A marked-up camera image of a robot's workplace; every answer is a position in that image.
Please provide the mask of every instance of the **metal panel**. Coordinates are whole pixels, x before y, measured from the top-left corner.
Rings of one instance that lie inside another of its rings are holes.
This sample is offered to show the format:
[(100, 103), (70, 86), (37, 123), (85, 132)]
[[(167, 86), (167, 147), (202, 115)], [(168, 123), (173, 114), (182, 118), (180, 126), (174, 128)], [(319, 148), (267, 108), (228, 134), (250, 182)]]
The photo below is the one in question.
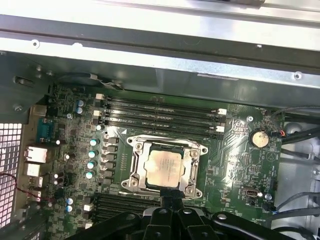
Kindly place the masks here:
[[(285, 129), (287, 132), (302, 131), (314, 128), (310, 124), (289, 123)], [(284, 146), (286, 149), (305, 154), (313, 154), (319, 156), (320, 146), (317, 138), (312, 138), (295, 144)], [(319, 168), (318, 164), (313, 161), (312, 155), (310, 159), (301, 159), (299, 157), (281, 154), (281, 162), (278, 172), (278, 188), (275, 196), (274, 205), (278, 206), (289, 197), (302, 192), (320, 192), (319, 175), (314, 171)], [(317, 206), (312, 197), (301, 197), (284, 206), (281, 211), (292, 209), (312, 208)], [(274, 220), (272, 228), (283, 226), (304, 227), (318, 235), (320, 218), (318, 216), (299, 216)], [(286, 233), (296, 239), (302, 239), (294, 233)]]
[(320, 13), (314, 10), (319, 9), (317, 0), (301, 4), (275, 4), (270, 0), (261, 8), (197, 0), (148, 4), (142, 4), (146, 2), (142, 0), (91, 0), (81, 4), (69, 1), (63, 2), (64, 7), (59, 1), (33, 2), (5, 0), (0, 14), (320, 50)]
[(51, 77), (23, 58), (0, 54), (0, 122), (28, 122), (29, 108), (48, 94)]

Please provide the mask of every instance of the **cable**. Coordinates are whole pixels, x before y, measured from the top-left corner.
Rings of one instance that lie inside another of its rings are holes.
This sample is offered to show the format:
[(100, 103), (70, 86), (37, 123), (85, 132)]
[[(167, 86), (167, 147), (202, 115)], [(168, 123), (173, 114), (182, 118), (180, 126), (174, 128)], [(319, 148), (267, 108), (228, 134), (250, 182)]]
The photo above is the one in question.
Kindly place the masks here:
[(304, 109), (320, 109), (320, 106), (293, 106), (293, 107), (287, 107), (287, 108), (282, 108), (276, 112), (274, 112), (271, 116), (270, 116), (270, 120), (271, 122), (276, 126), (276, 128), (280, 131), (282, 131), (283, 129), (281, 128), (281, 126), (278, 124), (278, 122), (276, 121), (276, 116), (278, 114), (284, 113), (284, 112), (288, 112), (288, 111), (295, 111), (295, 110), (304, 110)]
[(285, 205), (287, 205), (288, 203), (296, 200), (296, 199), (299, 199), (299, 198), (302, 198), (304, 196), (310, 196), (310, 197), (320, 197), (320, 192), (309, 192), (309, 191), (304, 191), (304, 192), (300, 192), (300, 193), (297, 193), (291, 197), (289, 197), (287, 200), (285, 200), (283, 203), (281, 203), (277, 208), (276, 210), (279, 211), (281, 208), (283, 208)]
[[(298, 151), (290, 151), (284, 148), (281, 148), (281, 153), (283, 154), (287, 154), (290, 156), (294, 156), (294, 157), (298, 157), (298, 158), (302, 158), (302, 159), (309, 159), (310, 154), (307, 153), (303, 153), (303, 152), (298, 152)], [(314, 160), (320, 162), (320, 158), (314, 156)]]
[(300, 136), (300, 137), (293, 137), (293, 138), (289, 138), (289, 139), (283, 139), (282, 145), (294, 144), (294, 143), (302, 142), (302, 141), (305, 141), (308, 139), (313, 139), (313, 138), (319, 137), (319, 136), (320, 136), (320, 132), (317, 132), (314, 134), (309, 134), (307, 136)]
[(320, 136), (320, 127), (295, 132), (282, 138), (282, 144), (292, 144)]
[(307, 240), (315, 240), (313, 233), (309, 231), (308, 229), (305, 229), (304, 227), (293, 227), (293, 226), (281, 226), (273, 229), (274, 231), (277, 231), (279, 233), (283, 232), (292, 232), (300, 234), (303, 238)]
[(265, 224), (267, 226), (270, 226), (273, 220), (293, 218), (293, 217), (312, 216), (312, 215), (320, 215), (320, 207), (317, 206), (314, 208), (298, 208), (298, 209), (293, 209), (288, 211), (282, 211), (269, 217), (266, 220)]
[(5, 173), (5, 172), (0, 172), (0, 176), (8, 176), (8, 177), (13, 178), (13, 179), (14, 179), (14, 189), (16, 189), (16, 190), (18, 190), (18, 191), (20, 191), (20, 192), (23, 192), (23, 193), (25, 193), (25, 194), (27, 194), (27, 195), (29, 195), (29, 196), (34, 197), (34, 198), (39, 198), (39, 199), (42, 200), (42, 201), (51, 201), (51, 200), (52, 200), (51, 198), (39, 197), (39, 196), (33, 194), (32, 192), (29, 192), (29, 191), (26, 191), (26, 190), (23, 190), (23, 189), (19, 188), (19, 187), (18, 187), (17, 178), (16, 178), (14, 175), (12, 175), (12, 174)]

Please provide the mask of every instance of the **capacitor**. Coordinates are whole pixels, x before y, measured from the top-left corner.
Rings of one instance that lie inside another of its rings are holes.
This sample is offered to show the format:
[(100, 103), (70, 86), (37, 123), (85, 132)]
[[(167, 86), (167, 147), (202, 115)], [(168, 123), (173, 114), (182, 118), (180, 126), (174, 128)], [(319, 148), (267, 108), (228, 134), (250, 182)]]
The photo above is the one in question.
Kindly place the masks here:
[(77, 114), (82, 114), (82, 113), (84, 112), (84, 110), (82, 109), (82, 107), (77, 107), (77, 108), (75, 109), (75, 112), (76, 112)]
[(57, 145), (64, 145), (64, 144), (66, 144), (67, 142), (66, 142), (66, 140), (64, 140), (64, 139), (58, 139), (57, 141), (55, 141), (55, 144), (57, 144)]
[(97, 131), (103, 131), (105, 129), (105, 126), (104, 125), (97, 125), (96, 127), (95, 127), (95, 130), (97, 130)]
[(93, 159), (93, 158), (94, 158), (95, 156), (97, 156), (98, 154), (99, 154), (98, 151), (92, 150), (92, 151), (89, 151), (88, 156), (89, 156), (89, 158)]
[(97, 162), (96, 161), (90, 161), (87, 163), (87, 168), (88, 169), (93, 169), (95, 166), (97, 165)]
[(85, 106), (85, 102), (83, 100), (76, 101), (76, 104), (78, 105), (78, 107), (84, 107)]
[(64, 182), (64, 179), (62, 177), (59, 177), (56, 180), (54, 180), (53, 184), (59, 185), (59, 184), (62, 184), (63, 182)]
[(261, 148), (266, 147), (269, 144), (270, 137), (265, 131), (263, 131), (261, 129), (256, 129), (250, 133), (249, 142), (253, 146), (261, 149)]
[(74, 199), (73, 199), (72, 197), (69, 197), (69, 198), (67, 198), (67, 199), (65, 200), (65, 202), (66, 202), (66, 204), (68, 204), (68, 205), (72, 205), (72, 204), (74, 204)]
[(53, 175), (53, 177), (54, 177), (55, 179), (58, 179), (58, 178), (63, 177), (64, 175), (65, 175), (64, 172), (61, 171), (61, 172), (55, 173), (55, 174)]
[(69, 159), (75, 159), (76, 158), (76, 155), (74, 153), (67, 153), (64, 155), (64, 158), (66, 160), (69, 160)]
[(72, 119), (74, 116), (72, 115), (72, 113), (68, 113), (67, 115), (66, 115), (66, 118), (67, 119)]
[(89, 171), (89, 172), (87, 172), (86, 174), (85, 174), (85, 177), (87, 178), (87, 179), (92, 179), (94, 176), (95, 176), (95, 172), (94, 171)]
[(91, 139), (90, 140), (90, 146), (95, 146), (95, 145), (97, 145), (97, 144), (99, 144), (100, 143), (100, 140), (99, 139)]
[(66, 210), (68, 213), (72, 212), (73, 209), (74, 209), (74, 208), (73, 208), (71, 205), (68, 205), (68, 206), (65, 207), (65, 210)]

